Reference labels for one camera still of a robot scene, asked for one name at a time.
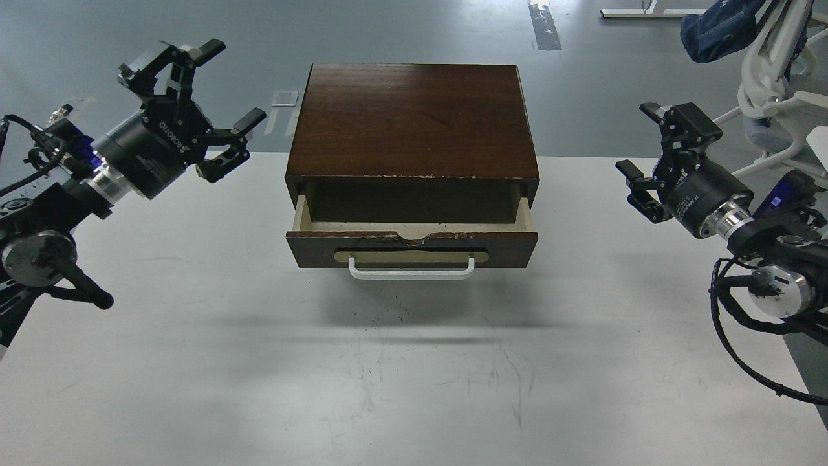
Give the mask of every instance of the table surface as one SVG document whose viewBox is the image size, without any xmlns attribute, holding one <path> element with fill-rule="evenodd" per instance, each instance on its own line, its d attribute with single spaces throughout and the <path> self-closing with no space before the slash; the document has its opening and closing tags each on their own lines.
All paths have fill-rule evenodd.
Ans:
<svg viewBox="0 0 828 466">
<path fill-rule="evenodd" d="M 108 311 L 42 299 L 0 360 L 0 464 L 821 464 L 811 405 L 729 359 L 723 241 L 651 225 L 614 160 L 541 158 L 527 269 L 298 269 L 286 155 L 78 229 Z M 653 160 L 638 160 L 651 167 Z M 803 388 L 780 337 L 725 322 Z"/>
</svg>

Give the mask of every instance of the wooden box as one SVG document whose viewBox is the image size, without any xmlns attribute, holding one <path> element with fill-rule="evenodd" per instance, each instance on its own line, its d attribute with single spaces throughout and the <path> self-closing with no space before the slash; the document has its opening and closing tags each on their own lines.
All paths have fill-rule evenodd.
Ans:
<svg viewBox="0 0 828 466">
<path fill-rule="evenodd" d="M 518 68 L 315 64 L 285 175 L 300 267 L 525 267 L 540 176 Z"/>
</svg>

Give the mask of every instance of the white drawer handle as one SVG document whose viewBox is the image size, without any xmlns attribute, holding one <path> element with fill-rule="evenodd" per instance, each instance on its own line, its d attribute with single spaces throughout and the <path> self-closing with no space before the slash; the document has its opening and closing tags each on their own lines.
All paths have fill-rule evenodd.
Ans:
<svg viewBox="0 0 828 466">
<path fill-rule="evenodd" d="M 474 256 L 469 256 L 469 266 L 462 270 L 360 270 L 356 259 L 348 258 L 351 276 L 360 280 L 463 280 L 474 272 Z"/>
</svg>

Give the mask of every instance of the black cable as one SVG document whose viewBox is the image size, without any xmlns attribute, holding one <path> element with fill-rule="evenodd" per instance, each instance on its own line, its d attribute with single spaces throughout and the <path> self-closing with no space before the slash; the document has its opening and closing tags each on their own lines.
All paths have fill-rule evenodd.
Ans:
<svg viewBox="0 0 828 466">
<path fill-rule="evenodd" d="M 728 264 L 722 269 L 721 273 L 719 272 L 719 268 L 722 262 L 727 262 Z M 728 270 L 733 264 L 737 264 L 736 259 L 719 259 L 716 261 L 715 266 L 713 267 L 713 275 L 710 279 L 710 313 L 713 317 L 713 327 L 715 328 L 716 335 L 719 336 L 719 340 L 722 342 L 722 346 L 736 361 L 736 364 L 741 367 L 745 373 L 751 376 L 755 381 L 759 382 L 760 384 L 766 386 L 767 388 L 776 392 L 777 396 L 787 396 L 794 400 L 804 401 L 806 403 L 812 403 L 813 405 L 828 405 L 828 398 L 824 398 L 822 396 L 814 396 L 809 393 L 804 393 L 798 390 L 794 390 L 792 388 L 786 387 L 781 383 L 772 381 L 767 377 L 763 376 L 762 374 L 756 372 L 751 366 L 739 357 L 736 354 L 736 351 L 730 345 L 730 341 L 725 335 L 725 329 L 722 327 L 722 322 L 720 318 L 720 310 L 719 310 L 719 297 L 716 291 L 716 285 L 718 282 L 725 277 Z"/>
<path fill-rule="evenodd" d="M 6 143 L 6 133 L 8 132 L 9 122 L 17 123 L 21 125 L 23 128 L 28 129 L 29 133 L 31 133 L 32 136 L 35 136 L 36 134 L 39 134 L 41 132 L 41 130 L 38 129 L 34 124 L 29 123 L 25 119 L 22 119 L 15 114 L 4 115 L 2 117 L 2 122 L 0 122 L 0 157 L 2 156 L 3 145 L 5 145 Z M 35 181 L 37 178 L 46 175 L 53 168 L 57 167 L 58 164 L 60 164 L 60 160 L 63 158 L 64 154 L 66 154 L 66 149 L 68 148 L 69 144 L 62 138 L 57 139 L 60 141 L 60 146 L 55 150 L 54 153 L 51 154 L 49 162 L 47 162 L 43 167 L 38 168 L 33 174 L 29 175 L 28 177 L 25 177 L 20 181 L 14 182 L 4 187 L 3 189 L 0 189 L 0 197 L 6 196 L 9 192 L 24 187 L 30 182 Z"/>
</svg>

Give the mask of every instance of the white chair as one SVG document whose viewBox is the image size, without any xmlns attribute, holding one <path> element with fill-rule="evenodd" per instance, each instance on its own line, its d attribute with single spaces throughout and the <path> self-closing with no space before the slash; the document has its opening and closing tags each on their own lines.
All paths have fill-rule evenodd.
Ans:
<svg viewBox="0 0 828 466">
<path fill-rule="evenodd" d="M 770 2 L 765 23 L 758 37 L 748 47 L 742 61 L 737 100 L 739 107 L 714 121 L 722 123 L 743 114 L 748 139 L 762 150 L 762 157 L 747 167 L 734 172 L 746 177 L 763 169 L 784 164 L 801 169 L 813 176 L 817 183 L 828 187 L 828 151 L 815 151 L 820 163 L 792 160 L 806 146 L 806 136 L 815 126 L 828 125 L 828 82 L 815 80 L 810 74 L 815 68 L 813 45 L 828 36 L 828 17 L 814 14 L 812 20 L 824 28 L 812 36 L 800 55 L 802 70 L 785 78 L 785 70 L 793 57 L 795 46 L 805 26 L 813 0 L 776 0 Z M 770 127 L 760 122 L 769 119 Z M 817 132 L 812 138 L 824 137 Z M 815 144 L 828 148 L 828 144 Z"/>
</svg>

